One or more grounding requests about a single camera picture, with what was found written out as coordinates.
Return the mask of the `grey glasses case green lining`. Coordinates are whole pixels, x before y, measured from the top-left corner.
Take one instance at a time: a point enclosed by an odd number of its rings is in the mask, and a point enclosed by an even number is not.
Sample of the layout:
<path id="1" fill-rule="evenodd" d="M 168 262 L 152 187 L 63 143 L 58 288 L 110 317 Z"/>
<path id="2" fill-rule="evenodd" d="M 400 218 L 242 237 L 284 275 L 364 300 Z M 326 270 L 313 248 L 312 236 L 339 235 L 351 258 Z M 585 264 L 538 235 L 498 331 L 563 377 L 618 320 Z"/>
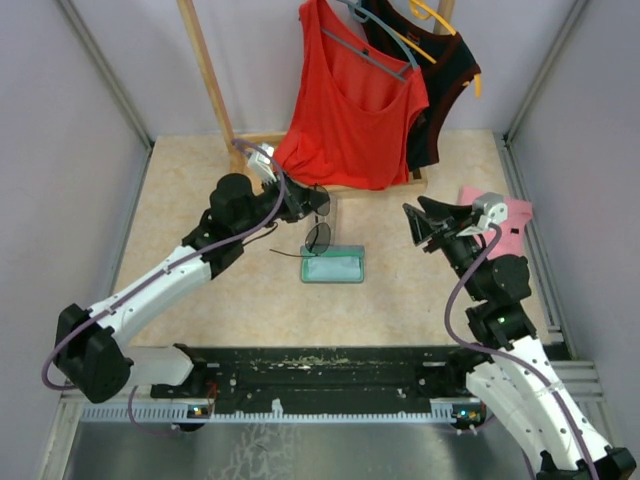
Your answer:
<path id="1" fill-rule="evenodd" d="M 314 246 L 329 246 L 336 241 L 338 232 L 339 201 L 333 194 L 313 217 L 312 243 Z"/>

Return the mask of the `thin metal frame sunglasses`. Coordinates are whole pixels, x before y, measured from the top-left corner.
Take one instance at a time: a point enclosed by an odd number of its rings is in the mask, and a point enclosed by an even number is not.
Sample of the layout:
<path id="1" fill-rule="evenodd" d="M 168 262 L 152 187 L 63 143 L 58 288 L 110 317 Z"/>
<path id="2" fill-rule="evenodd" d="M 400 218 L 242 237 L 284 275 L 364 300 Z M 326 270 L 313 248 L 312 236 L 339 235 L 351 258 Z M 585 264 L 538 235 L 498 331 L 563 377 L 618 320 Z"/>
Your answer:
<path id="1" fill-rule="evenodd" d="M 332 229 L 328 223 L 331 211 L 329 192 L 320 185 L 289 187 L 289 203 L 284 204 L 276 216 L 287 223 L 295 223 L 306 217 L 313 219 L 304 245 L 298 254 L 272 249 L 272 252 L 293 258 L 312 258 L 323 255 L 331 245 Z"/>

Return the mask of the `light blue cleaning cloth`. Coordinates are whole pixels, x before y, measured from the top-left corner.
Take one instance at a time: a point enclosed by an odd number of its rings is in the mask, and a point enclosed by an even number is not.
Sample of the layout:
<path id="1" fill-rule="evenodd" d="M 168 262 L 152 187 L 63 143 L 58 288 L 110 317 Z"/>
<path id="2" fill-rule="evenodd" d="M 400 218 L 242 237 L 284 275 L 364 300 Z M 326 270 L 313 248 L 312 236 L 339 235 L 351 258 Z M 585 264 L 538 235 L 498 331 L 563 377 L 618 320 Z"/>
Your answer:
<path id="1" fill-rule="evenodd" d="M 301 277 L 307 283 L 360 283 L 364 273 L 359 257 L 314 257 L 303 261 Z"/>

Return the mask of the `blue-grey glasses case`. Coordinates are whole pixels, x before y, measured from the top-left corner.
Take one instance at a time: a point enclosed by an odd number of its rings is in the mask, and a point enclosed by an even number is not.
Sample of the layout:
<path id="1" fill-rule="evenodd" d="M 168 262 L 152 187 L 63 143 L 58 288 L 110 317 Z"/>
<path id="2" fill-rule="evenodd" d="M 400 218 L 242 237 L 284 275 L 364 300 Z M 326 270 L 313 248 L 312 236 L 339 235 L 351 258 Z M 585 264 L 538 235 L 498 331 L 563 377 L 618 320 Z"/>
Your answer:
<path id="1" fill-rule="evenodd" d="M 314 258 L 314 257 L 355 256 L 361 259 L 364 278 L 365 278 L 365 248 L 363 245 L 332 245 L 332 246 L 329 246 L 327 250 L 322 254 L 312 254 L 308 252 L 305 248 L 301 248 L 300 253 L 302 255 L 300 279 L 305 284 L 360 284 L 364 281 L 363 279 L 360 283 L 307 283 L 307 282 L 304 282 L 301 277 L 304 260 Z"/>

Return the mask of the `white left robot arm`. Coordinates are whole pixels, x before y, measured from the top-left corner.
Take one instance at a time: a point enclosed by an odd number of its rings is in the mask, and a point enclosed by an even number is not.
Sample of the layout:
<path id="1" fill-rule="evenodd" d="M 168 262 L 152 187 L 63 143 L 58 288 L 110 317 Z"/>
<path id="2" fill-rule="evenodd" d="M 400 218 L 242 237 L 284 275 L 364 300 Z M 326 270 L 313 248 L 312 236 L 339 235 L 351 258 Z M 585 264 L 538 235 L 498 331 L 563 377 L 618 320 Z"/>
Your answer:
<path id="1" fill-rule="evenodd" d="M 321 187 L 290 178 L 255 194 L 249 178 L 238 173 L 223 176 L 209 201 L 197 227 L 147 274 L 87 309 L 72 304 L 61 312 L 53 363 L 90 402 L 146 385 L 201 394 L 208 384 L 206 363 L 188 347 L 133 348 L 131 340 L 174 302 L 229 268 L 243 254 L 246 237 L 276 220 L 321 215 L 330 202 Z"/>

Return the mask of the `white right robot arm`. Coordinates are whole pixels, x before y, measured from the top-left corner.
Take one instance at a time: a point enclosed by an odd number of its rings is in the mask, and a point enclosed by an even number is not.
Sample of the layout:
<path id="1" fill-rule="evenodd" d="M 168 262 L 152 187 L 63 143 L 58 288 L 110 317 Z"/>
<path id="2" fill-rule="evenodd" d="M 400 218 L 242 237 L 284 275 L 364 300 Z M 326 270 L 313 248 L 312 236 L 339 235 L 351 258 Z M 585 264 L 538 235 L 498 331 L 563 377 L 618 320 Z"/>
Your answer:
<path id="1" fill-rule="evenodd" d="M 531 294 L 522 255 L 494 255 L 512 214 L 503 196 L 467 205 L 421 196 L 405 204 L 412 241 L 440 251 L 458 282 L 444 326 L 458 348 L 448 387 L 472 394 L 511 435 L 535 479 L 628 479 L 632 453 L 613 446 L 583 414 L 554 370 L 522 302 Z"/>

